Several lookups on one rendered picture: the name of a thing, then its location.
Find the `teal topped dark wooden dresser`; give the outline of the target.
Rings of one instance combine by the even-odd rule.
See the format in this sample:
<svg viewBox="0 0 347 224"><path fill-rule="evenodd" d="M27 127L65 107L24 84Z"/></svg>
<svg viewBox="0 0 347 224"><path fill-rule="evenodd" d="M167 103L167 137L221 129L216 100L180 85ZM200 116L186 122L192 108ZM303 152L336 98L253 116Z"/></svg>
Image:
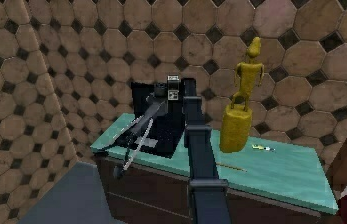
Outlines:
<svg viewBox="0 0 347 224"><path fill-rule="evenodd" d="M228 181L227 202L232 224L324 224L338 205L314 149L251 137L237 153L219 150L217 130L210 142L215 162L247 172L217 166ZM276 151L252 149L252 144ZM125 177L112 176L126 149L107 150L98 163L112 215L127 224L192 224L187 186L188 150L180 141L171 158L140 152Z"/></svg>

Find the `yellow green pen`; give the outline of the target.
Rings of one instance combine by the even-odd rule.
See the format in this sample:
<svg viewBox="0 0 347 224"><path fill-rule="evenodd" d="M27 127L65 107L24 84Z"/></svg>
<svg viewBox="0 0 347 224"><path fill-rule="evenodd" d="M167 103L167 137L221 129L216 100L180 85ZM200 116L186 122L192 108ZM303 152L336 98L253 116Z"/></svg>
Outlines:
<svg viewBox="0 0 347 224"><path fill-rule="evenodd" d="M276 151L275 148L271 148L271 147L263 146L263 145L259 145L259 144L252 144L251 147L252 147L252 149L261 150L261 151L270 151L270 152Z"/></svg>

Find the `thin brown pencil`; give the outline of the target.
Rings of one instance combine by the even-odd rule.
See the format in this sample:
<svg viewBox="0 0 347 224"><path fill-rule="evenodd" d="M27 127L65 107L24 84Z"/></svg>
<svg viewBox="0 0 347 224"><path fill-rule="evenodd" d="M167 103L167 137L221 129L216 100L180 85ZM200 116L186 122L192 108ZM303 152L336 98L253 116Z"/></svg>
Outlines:
<svg viewBox="0 0 347 224"><path fill-rule="evenodd" d="M220 166L220 167L228 168L228 169L233 169L233 170L237 170L237 171L247 172L247 170L244 169L244 168L240 168L240 167L236 167L236 166L232 166L232 165L228 165L228 164L223 164L223 163L216 162L216 165Z"/></svg>

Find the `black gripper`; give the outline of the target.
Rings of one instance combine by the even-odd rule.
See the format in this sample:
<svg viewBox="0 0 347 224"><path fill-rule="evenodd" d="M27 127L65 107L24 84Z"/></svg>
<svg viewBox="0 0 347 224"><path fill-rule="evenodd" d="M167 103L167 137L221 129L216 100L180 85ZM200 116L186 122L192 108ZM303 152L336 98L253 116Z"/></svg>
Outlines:
<svg viewBox="0 0 347 224"><path fill-rule="evenodd" d="M123 145L127 143L132 144L143 134L133 152L130 152L128 146L127 152L125 153L124 163L115 166L113 176L116 179L121 179L132 164L152 128L153 120L158 116L164 116L168 112L167 84L156 83L153 92L149 94L146 101L149 104L149 107L145 113L129 123L108 143L109 146Z"/></svg>

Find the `gold figure statue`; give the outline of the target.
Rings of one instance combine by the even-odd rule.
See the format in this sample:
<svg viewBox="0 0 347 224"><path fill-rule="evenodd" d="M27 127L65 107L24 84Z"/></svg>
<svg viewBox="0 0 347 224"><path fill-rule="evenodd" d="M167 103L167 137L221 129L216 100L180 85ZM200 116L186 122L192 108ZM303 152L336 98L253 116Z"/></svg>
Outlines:
<svg viewBox="0 0 347 224"><path fill-rule="evenodd" d="M220 150L223 153L241 151L248 140L253 111L249 107L254 86L260 86L264 77L264 64L256 58L261 53L261 39L254 37L246 50L246 60L235 68L235 85L238 87L231 102L225 107L220 131Z"/></svg>

